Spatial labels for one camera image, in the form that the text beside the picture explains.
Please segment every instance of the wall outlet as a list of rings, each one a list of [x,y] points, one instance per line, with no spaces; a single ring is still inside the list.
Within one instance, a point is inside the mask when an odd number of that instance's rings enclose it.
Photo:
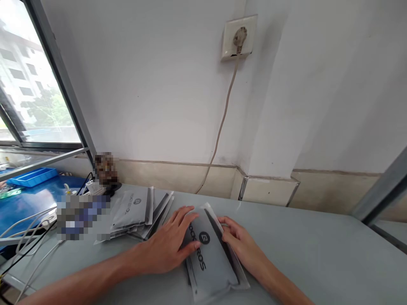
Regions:
[[[247,29],[247,37],[243,43],[240,58],[246,58],[249,54],[251,54],[253,50],[254,36],[256,35],[257,14],[241,19],[231,20],[226,23],[225,30],[223,31],[222,53],[220,58],[221,61],[235,59],[237,48],[233,44],[233,37],[236,34],[236,31],[242,26]]]

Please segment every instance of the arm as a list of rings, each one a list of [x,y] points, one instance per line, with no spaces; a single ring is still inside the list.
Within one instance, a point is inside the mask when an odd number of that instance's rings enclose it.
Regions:
[[[19,304],[89,304],[125,279],[176,268],[201,245],[193,241],[179,249],[189,224],[198,217],[197,213],[186,215],[193,209],[180,208],[148,241],[44,287]]]
[[[218,217],[224,228],[223,241],[230,244],[241,263],[268,293],[284,305],[313,305],[306,295],[266,257],[246,229],[229,217]]]

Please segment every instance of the sky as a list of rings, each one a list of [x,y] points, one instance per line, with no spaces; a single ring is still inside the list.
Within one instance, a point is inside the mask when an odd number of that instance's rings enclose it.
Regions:
[[[0,0],[0,19],[6,31],[41,44],[22,1]]]

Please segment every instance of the black cable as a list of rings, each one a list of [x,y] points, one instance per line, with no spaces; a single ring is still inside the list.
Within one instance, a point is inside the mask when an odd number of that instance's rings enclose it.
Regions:
[[[79,193],[81,192],[82,188],[85,186],[85,184],[86,184],[86,182],[87,182],[87,180],[88,180],[88,178],[89,178],[90,175],[92,175],[92,180],[93,180],[93,173],[90,172],[90,173],[86,176],[85,181],[84,181],[84,183],[82,184],[81,188],[80,188],[79,191],[76,193],[77,195],[79,195]]]
[[[6,273],[7,273],[12,267],[14,267],[20,260],[22,260],[23,257],[26,256],[27,253],[29,253],[29,252],[39,243],[39,241],[44,238],[44,236],[52,229],[52,227],[53,227],[55,224],[56,224],[56,222],[54,222],[54,223],[44,232],[44,234],[42,234],[42,235],[37,239],[37,241],[34,243],[34,245],[33,245],[27,252],[25,252],[17,261],[15,261],[10,267],[8,267],[8,268],[6,269],[6,271],[4,271],[4,272],[1,274],[0,280],[3,278],[3,275],[4,275],[4,274],[6,274]]]
[[[11,303],[9,300],[7,300],[2,293],[0,293],[0,299],[5,302],[7,305],[14,305],[13,303]]]

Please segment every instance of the stack of packages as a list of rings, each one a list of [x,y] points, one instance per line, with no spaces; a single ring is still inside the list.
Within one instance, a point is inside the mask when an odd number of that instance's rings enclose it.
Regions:
[[[110,228],[110,239],[128,234],[130,237],[147,240],[163,224],[173,203],[173,191],[136,186],[125,191],[120,202],[115,204]]]

